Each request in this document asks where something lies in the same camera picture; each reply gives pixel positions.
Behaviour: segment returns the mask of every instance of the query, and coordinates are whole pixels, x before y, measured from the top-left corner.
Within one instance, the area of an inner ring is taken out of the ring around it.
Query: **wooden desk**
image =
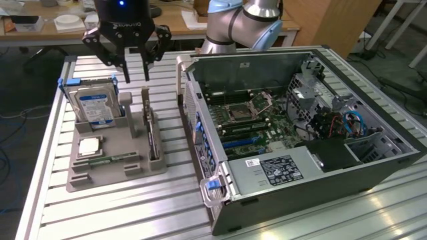
[[[161,16],[155,17],[153,22],[157,25],[167,25],[173,40],[204,39],[206,31],[189,30],[181,17],[181,10],[189,11],[189,9],[186,9],[190,7],[189,5],[183,5],[183,3],[166,4],[162,2],[154,2],[153,4],[155,4],[162,10]],[[41,16],[45,19],[42,30],[41,32],[15,32],[15,30],[3,32],[3,21],[1,20],[0,47],[81,44],[83,31],[67,33],[55,32],[53,19],[58,16],[59,12],[66,11],[67,7],[42,7],[38,1],[27,1],[23,8],[27,14]],[[285,36],[282,45],[290,46],[300,26],[290,20],[288,15],[285,15],[282,19],[282,32],[280,33],[281,36]]]

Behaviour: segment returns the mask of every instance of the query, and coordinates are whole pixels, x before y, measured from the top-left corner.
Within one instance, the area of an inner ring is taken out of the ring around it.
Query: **robotic arm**
[[[208,3],[206,34],[202,54],[236,51],[236,43],[264,51],[281,31],[282,1],[210,0]]]
[[[149,64],[159,61],[170,41],[170,31],[166,25],[154,25],[149,13],[147,0],[94,0],[98,16],[97,28],[86,31],[82,43],[106,65],[122,69],[125,82],[129,83],[129,72],[125,61],[125,48],[137,47],[142,62],[145,81],[149,81]],[[151,49],[145,43],[155,33],[157,42]],[[99,43],[102,35],[114,45],[111,53]]]

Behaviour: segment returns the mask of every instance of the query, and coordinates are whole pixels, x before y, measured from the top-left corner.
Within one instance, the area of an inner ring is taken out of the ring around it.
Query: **motherboard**
[[[304,138],[270,90],[206,93],[208,111],[228,160],[290,149]]]

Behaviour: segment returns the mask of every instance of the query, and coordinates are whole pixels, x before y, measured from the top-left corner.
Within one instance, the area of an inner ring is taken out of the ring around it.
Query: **metal table surface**
[[[427,144],[425,128],[329,50],[321,53],[405,129]],[[421,239],[427,236],[427,162],[397,171],[373,189],[298,211],[234,233],[210,235],[209,219],[175,104],[175,56],[167,52],[143,81],[141,59],[126,57],[130,83],[94,56],[65,62],[62,78],[115,74],[118,89],[133,93],[131,110],[141,108],[139,91],[149,86],[158,116],[167,171],[77,192],[65,191],[74,113],[57,90],[31,177],[15,239]],[[346,91],[329,72],[324,79],[337,93]]]

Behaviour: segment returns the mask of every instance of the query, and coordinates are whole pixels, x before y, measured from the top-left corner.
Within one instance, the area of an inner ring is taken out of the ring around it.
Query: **red cable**
[[[330,128],[329,128],[329,130],[328,130],[328,138],[330,137],[330,135],[332,135],[332,127],[333,127],[333,121],[334,121],[334,119],[337,118],[338,116],[334,116],[333,118],[332,118],[332,122],[330,122]]]

